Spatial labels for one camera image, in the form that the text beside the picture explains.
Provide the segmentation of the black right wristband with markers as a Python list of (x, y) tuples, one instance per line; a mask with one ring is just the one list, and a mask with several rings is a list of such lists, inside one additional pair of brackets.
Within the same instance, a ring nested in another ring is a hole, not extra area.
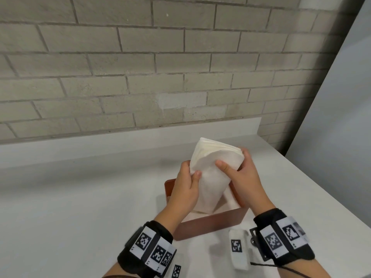
[(298, 260), (315, 259), (306, 234), (292, 216), (274, 208), (255, 216), (253, 220), (260, 249), (275, 265), (286, 266)]

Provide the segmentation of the black left wristband with markers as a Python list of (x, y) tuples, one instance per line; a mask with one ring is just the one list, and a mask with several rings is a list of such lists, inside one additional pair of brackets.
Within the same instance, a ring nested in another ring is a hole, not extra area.
[(177, 252), (173, 239), (162, 224), (148, 221), (125, 243), (117, 262), (122, 270), (140, 278), (164, 278)]

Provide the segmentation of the black wristband with markers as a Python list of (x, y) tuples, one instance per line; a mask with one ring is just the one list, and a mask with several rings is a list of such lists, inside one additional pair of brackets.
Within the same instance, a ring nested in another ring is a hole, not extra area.
[(117, 262), (122, 270), (140, 278), (164, 278), (177, 252), (173, 239), (162, 224), (148, 221), (125, 243)]
[(292, 216), (274, 208), (255, 216), (253, 220), (260, 249), (275, 265), (286, 266), (298, 260), (315, 259), (306, 234)]

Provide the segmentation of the white napkins lining box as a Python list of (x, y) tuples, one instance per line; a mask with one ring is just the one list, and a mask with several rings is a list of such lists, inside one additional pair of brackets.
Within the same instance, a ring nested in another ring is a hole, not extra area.
[(216, 205), (215, 210), (211, 214), (203, 213), (200, 211), (192, 210), (182, 221), (182, 223), (185, 223), (190, 220), (196, 220), (199, 218), (204, 218), (211, 215), (220, 214), (222, 212), (227, 212), (230, 210), (239, 209), (241, 206), (236, 201), (231, 189), (228, 187), (222, 197), (220, 198), (219, 202)]

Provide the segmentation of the brown wooden napkin box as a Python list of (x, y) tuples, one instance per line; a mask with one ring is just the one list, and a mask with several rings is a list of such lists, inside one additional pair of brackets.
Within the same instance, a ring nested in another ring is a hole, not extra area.
[(240, 224), (249, 207), (238, 195), (232, 182), (229, 183), (228, 187), (231, 189), (241, 208), (180, 223), (173, 234), (174, 240), (181, 241)]

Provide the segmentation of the person's left hand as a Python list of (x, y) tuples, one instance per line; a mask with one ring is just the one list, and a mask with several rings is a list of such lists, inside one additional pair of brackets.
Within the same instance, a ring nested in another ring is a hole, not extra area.
[(199, 189), (191, 189), (190, 160), (181, 164), (167, 206), (179, 217), (185, 218), (198, 201)]

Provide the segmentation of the person's right hand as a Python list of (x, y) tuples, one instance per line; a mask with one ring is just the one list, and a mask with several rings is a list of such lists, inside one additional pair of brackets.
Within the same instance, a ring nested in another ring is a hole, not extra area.
[(241, 148), (241, 150), (244, 155), (244, 161), (239, 169), (236, 170), (236, 177), (230, 178), (235, 190), (255, 216), (275, 209), (276, 206), (269, 199), (262, 186), (248, 149)]

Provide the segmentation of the white paper napkin stack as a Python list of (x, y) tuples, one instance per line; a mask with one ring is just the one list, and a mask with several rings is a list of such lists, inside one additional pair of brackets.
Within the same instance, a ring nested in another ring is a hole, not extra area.
[(230, 183), (230, 178), (216, 166), (217, 160), (237, 170), (244, 161), (244, 154), (238, 147), (200, 138), (190, 161), (190, 173), (194, 174), (196, 171), (202, 173), (195, 212), (212, 214)]

